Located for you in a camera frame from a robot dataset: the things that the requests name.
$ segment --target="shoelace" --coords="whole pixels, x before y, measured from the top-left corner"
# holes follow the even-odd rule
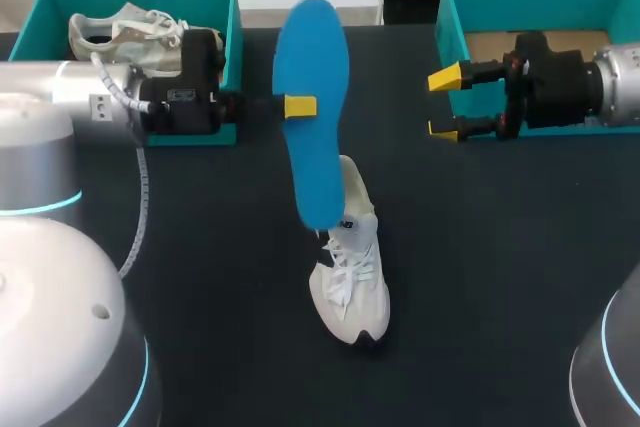
[[[323,247],[331,253],[334,262],[329,287],[324,292],[325,299],[342,307],[342,320],[351,302],[351,295],[357,282],[374,278],[372,262],[373,246],[370,245],[363,253],[352,252],[342,248],[336,239],[329,239]]]
[[[145,16],[148,18],[155,18],[155,22],[153,24],[154,27],[164,27],[167,29],[161,34],[145,35],[145,39],[155,40],[162,39],[164,37],[173,37],[169,41],[169,45],[171,47],[177,47],[180,45],[180,42],[182,41],[182,34],[184,34],[184,31],[189,28],[189,24],[187,24],[186,21],[176,21],[169,14],[162,12],[161,10],[150,10]]]

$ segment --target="cardboard box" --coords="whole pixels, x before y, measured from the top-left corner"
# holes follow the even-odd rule
[[[220,88],[240,90],[243,34],[238,0],[36,0],[9,60],[64,60],[69,51],[69,18],[74,13],[110,17],[126,2],[145,10],[161,10],[189,25],[211,27],[226,34],[227,62]],[[235,142],[235,125],[225,124],[213,136],[154,136],[149,145],[228,145]]]
[[[436,41],[443,67],[460,60],[502,59],[518,33],[541,30],[551,49],[579,49],[585,60],[607,44],[640,42],[640,0],[440,0]],[[504,82],[450,92],[454,115],[504,111]],[[640,125],[607,129],[595,122],[521,131],[527,135],[640,133]]]

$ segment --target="teal light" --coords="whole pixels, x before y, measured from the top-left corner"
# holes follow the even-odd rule
[[[75,204],[81,198],[82,198],[82,191],[78,192],[76,195],[74,195],[70,199],[56,202],[55,204],[49,204],[42,207],[32,207],[30,209],[0,210],[0,217],[18,217],[21,215],[44,214],[46,212],[62,209],[63,207],[67,207],[71,204]]]

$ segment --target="cardboard insert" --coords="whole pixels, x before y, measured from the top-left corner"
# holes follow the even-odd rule
[[[471,32],[465,34],[469,55],[474,62],[502,60],[506,52],[516,45],[521,32]],[[584,60],[593,59],[600,47],[611,44],[604,30],[549,30],[544,31],[549,47],[555,52],[580,50]]]

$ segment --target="cable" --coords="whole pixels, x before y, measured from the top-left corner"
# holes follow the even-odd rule
[[[96,69],[98,69],[98,75],[100,76],[100,80],[104,86],[118,102],[128,109],[137,110],[145,114],[149,113],[149,106],[151,105],[151,102],[146,100],[136,100],[125,94],[120,87],[113,82],[111,75],[109,75],[109,72],[107,72],[107,69],[105,69],[104,64],[102,63],[100,54],[97,52],[91,52],[91,63],[96,67]]]
[[[147,231],[147,218],[149,215],[149,171],[147,170],[147,159],[144,154],[144,148],[138,147],[136,154],[138,157],[138,170],[140,171],[140,214],[138,215],[138,228],[136,229],[133,244],[131,244],[131,250],[120,268],[119,274],[121,279],[127,276],[138,258]]]
[[[107,72],[107,69],[102,63],[100,54],[92,52],[91,63],[96,67],[96,69],[98,69],[98,75],[104,86],[118,102],[128,109],[137,110],[146,114],[149,113],[151,102],[136,100],[125,94],[120,87],[113,82],[111,75],[109,75],[109,72]],[[131,244],[129,255],[119,271],[121,279],[124,279],[127,276],[133,267],[133,264],[135,264],[142,248],[144,236],[147,232],[147,217],[149,215],[149,171],[147,170],[147,159],[145,157],[143,147],[136,148],[136,156],[138,158],[138,172],[140,173],[140,212],[138,214],[136,235],[133,239],[133,243]]]

